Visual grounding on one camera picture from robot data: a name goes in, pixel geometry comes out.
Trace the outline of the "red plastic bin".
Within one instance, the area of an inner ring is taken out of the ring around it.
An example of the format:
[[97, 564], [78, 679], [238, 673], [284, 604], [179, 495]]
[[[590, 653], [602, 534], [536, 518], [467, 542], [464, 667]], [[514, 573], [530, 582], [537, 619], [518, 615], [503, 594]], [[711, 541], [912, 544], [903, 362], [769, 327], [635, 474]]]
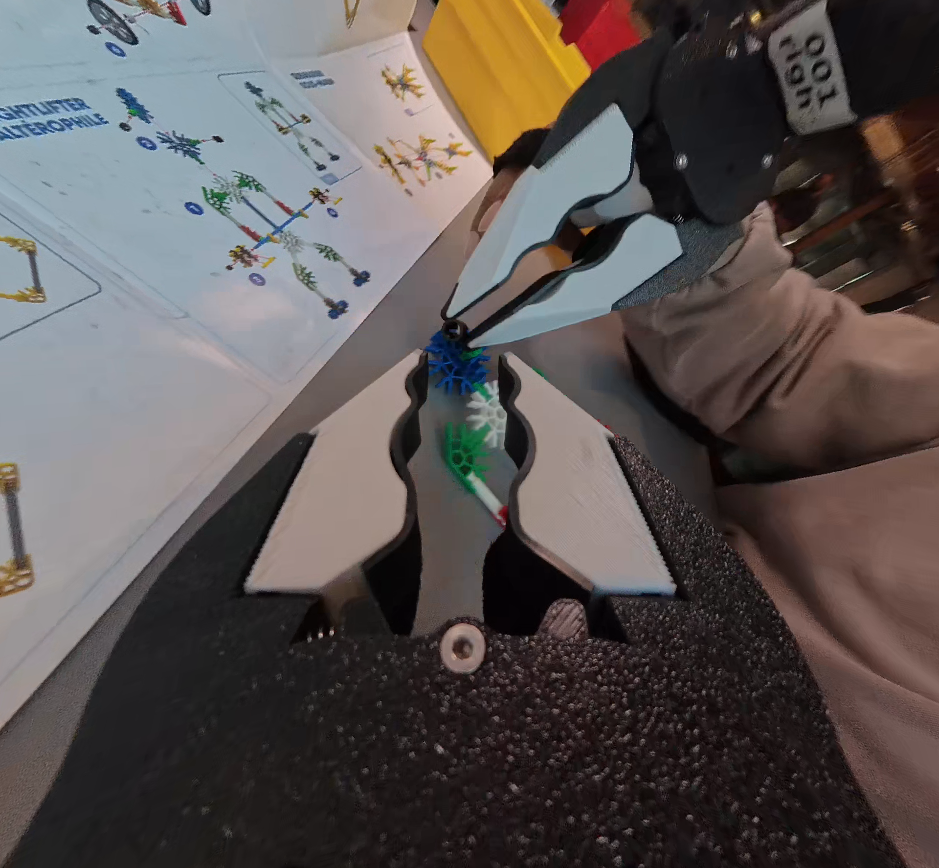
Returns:
[[559, 14], [561, 39], [595, 71], [643, 40], [631, 6], [630, 0], [567, 0]]

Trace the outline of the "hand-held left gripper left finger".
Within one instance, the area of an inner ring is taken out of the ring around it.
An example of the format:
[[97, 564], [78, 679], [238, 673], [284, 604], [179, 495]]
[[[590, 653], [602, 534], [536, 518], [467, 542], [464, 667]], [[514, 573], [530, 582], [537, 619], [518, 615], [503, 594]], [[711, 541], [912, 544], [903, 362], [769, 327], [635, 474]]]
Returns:
[[335, 623], [364, 601], [381, 631], [412, 633], [423, 559], [408, 464], [428, 372], [426, 353], [411, 352], [311, 429], [246, 594], [311, 595]]

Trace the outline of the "grey desk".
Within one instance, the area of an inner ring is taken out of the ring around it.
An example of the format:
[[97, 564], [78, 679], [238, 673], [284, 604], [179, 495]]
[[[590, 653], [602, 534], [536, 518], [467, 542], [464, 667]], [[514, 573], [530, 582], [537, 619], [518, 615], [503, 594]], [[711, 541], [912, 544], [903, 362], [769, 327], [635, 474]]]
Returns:
[[[45, 784], [65, 756], [90, 692], [134, 609], [182, 546], [255, 475], [288, 438], [311, 428], [412, 348], [425, 345], [440, 326], [440, 307], [450, 292], [470, 221], [483, 193], [453, 220], [427, 252], [382, 300], [248, 450], [212, 487], [102, 618], [78, 640], [38, 690], [2, 728], [2, 785]], [[656, 411], [635, 381], [619, 322], [594, 320], [509, 346], [527, 364], [585, 411], [637, 444], [705, 515], [715, 514], [713, 482], [705, 451]], [[432, 389], [421, 412], [423, 443], [412, 462], [419, 493], [427, 580], [418, 609], [419, 631], [456, 614], [479, 616], [482, 558], [496, 526], [463, 494], [429, 448], [436, 427], [449, 417], [443, 391]]]

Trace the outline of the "yellow plastic bin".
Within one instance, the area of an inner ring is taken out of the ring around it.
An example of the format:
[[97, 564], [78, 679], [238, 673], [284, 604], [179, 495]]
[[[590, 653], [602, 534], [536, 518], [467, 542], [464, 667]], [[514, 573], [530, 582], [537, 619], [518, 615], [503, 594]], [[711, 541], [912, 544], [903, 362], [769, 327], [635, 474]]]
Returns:
[[541, 0], [439, 0], [423, 46], [490, 159], [551, 125], [591, 73]]

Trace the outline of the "person's right hand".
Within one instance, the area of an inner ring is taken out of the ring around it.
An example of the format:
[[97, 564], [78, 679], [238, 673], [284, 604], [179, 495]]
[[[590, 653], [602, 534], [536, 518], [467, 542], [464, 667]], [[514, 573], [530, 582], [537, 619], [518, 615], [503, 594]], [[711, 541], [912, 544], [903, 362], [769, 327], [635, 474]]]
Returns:
[[470, 224], [464, 260], [468, 260], [475, 251], [493, 219], [498, 214], [505, 198], [523, 173], [523, 168], [504, 167], [490, 181]]

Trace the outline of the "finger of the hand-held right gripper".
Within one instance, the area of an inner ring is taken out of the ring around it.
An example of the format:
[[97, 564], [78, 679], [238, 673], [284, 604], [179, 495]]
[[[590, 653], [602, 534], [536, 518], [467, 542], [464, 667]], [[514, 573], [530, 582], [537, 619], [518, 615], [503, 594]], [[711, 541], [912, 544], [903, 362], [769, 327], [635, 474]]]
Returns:
[[545, 275], [469, 331], [469, 347], [504, 345], [612, 313], [682, 254], [675, 225], [651, 214], [593, 232], [583, 256]]
[[487, 298], [527, 252], [554, 241], [573, 212], [619, 193], [633, 171], [633, 131], [611, 103], [515, 181], [465, 264], [443, 319], [456, 320]]

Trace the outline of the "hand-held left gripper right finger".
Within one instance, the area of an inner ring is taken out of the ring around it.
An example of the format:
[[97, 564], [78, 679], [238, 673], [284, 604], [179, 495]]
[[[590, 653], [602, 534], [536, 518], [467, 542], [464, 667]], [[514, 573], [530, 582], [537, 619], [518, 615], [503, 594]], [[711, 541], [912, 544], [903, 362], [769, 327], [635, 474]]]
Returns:
[[677, 583], [614, 436], [512, 353], [498, 383], [517, 471], [485, 558], [485, 623], [505, 635], [625, 635], [614, 601], [669, 602]]

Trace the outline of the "construction toy figure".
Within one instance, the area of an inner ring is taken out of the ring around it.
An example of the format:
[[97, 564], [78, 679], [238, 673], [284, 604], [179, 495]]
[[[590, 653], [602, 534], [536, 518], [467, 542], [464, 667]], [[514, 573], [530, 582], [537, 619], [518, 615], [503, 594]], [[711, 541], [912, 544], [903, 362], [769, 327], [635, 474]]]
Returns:
[[438, 378], [437, 387], [462, 398], [467, 406], [461, 423], [447, 423], [443, 428], [443, 462], [495, 521], [495, 509], [507, 505], [487, 484], [488, 459], [505, 447], [507, 413], [500, 401], [498, 381], [487, 378], [489, 356], [481, 348], [449, 343], [440, 333], [433, 336], [425, 351], [428, 370]]

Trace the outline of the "folded instruction sheet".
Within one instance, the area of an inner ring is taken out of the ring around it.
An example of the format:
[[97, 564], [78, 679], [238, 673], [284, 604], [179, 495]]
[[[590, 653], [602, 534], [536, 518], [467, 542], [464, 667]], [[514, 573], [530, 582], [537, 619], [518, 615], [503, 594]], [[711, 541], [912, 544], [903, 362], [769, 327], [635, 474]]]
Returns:
[[2, 725], [486, 181], [418, 0], [2, 0]]

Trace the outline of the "person's right forearm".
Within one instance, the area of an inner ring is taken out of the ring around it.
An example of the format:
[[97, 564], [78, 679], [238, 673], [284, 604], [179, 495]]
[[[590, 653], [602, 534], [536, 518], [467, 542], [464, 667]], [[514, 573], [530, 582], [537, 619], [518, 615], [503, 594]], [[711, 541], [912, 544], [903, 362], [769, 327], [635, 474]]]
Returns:
[[716, 267], [625, 310], [655, 384], [713, 434], [822, 469], [937, 442], [937, 325], [865, 313], [792, 267], [761, 203]]

